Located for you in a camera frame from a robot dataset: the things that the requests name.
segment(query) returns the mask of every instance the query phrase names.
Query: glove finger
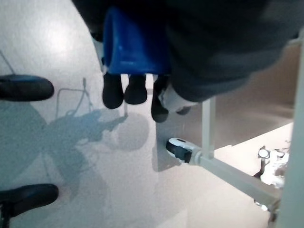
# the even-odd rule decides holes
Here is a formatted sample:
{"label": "glove finger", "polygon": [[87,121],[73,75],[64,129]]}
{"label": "glove finger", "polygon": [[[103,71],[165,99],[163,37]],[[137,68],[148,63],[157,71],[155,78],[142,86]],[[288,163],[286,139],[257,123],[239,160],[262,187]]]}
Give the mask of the glove finger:
{"label": "glove finger", "polygon": [[139,105],[147,100],[146,75],[129,75],[129,85],[124,100],[131,105]]}
{"label": "glove finger", "polygon": [[124,101],[124,92],[120,75],[104,75],[103,102],[109,109],[118,108]]}

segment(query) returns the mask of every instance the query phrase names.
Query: sleeve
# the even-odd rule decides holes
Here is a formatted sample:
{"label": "sleeve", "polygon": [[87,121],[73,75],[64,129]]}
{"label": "sleeve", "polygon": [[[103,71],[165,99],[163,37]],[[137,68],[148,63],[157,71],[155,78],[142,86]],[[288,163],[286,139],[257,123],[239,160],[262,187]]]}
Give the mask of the sleeve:
{"label": "sleeve", "polygon": [[304,24],[303,0],[166,0],[171,83],[201,102],[273,64]]}

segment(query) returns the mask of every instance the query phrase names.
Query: caster wheel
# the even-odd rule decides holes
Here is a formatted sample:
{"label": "caster wheel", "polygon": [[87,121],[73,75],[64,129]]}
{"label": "caster wheel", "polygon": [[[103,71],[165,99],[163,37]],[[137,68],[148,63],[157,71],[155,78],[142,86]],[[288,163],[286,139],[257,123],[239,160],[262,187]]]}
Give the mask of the caster wheel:
{"label": "caster wheel", "polygon": [[199,147],[179,138],[171,138],[166,144],[168,154],[179,159],[181,163],[189,163],[192,152],[196,148]]}

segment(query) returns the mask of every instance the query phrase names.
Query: black boot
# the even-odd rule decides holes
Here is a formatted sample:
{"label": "black boot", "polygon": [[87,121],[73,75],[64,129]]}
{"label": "black boot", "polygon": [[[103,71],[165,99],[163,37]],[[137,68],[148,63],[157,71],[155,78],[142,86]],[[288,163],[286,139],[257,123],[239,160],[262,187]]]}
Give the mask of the black boot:
{"label": "black boot", "polygon": [[8,228],[10,218],[46,206],[57,198],[58,188],[53,184],[28,185],[14,190],[0,191],[0,228]]}
{"label": "black boot", "polygon": [[103,102],[109,109],[118,108],[124,101],[124,92],[120,75],[104,75]]}
{"label": "black boot", "polygon": [[146,75],[129,75],[129,85],[124,100],[131,105],[139,105],[147,100]]}
{"label": "black boot", "polygon": [[0,76],[0,100],[42,101],[54,94],[50,81],[38,76]]}

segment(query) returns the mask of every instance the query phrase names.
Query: blue plastic container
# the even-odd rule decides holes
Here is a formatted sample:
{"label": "blue plastic container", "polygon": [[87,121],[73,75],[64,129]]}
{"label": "blue plastic container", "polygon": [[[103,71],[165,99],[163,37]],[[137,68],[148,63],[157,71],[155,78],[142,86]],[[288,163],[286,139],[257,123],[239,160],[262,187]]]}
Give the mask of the blue plastic container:
{"label": "blue plastic container", "polygon": [[111,7],[104,23],[104,62],[111,74],[168,74],[165,24]]}

